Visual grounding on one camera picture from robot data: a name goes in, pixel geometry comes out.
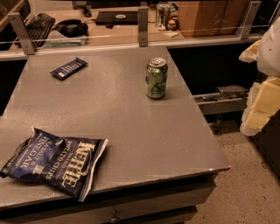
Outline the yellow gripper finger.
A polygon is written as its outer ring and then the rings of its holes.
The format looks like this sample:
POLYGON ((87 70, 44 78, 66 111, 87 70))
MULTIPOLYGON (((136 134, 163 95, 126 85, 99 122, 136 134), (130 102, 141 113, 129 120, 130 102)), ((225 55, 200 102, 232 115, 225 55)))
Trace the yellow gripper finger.
POLYGON ((249 137, 256 135, 279 109, 280 78, 268 77, 263 83, 255 82, 248 93, 240 132, 249 137))
POLYGON ((245 51, 243 51, 240 54, 239 60, 247 63, 256 61, 259 45, 260 45, 260 40, 257 40, 254 44, 249 46, 245 51))

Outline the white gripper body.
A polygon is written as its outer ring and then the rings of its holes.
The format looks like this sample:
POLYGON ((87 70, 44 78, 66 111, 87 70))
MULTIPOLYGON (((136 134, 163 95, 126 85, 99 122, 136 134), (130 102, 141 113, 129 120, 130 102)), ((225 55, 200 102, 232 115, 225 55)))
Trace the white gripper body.
POLYGON ((280 77, 280 17, 262 36, 257 68, 268 76, 280 77))

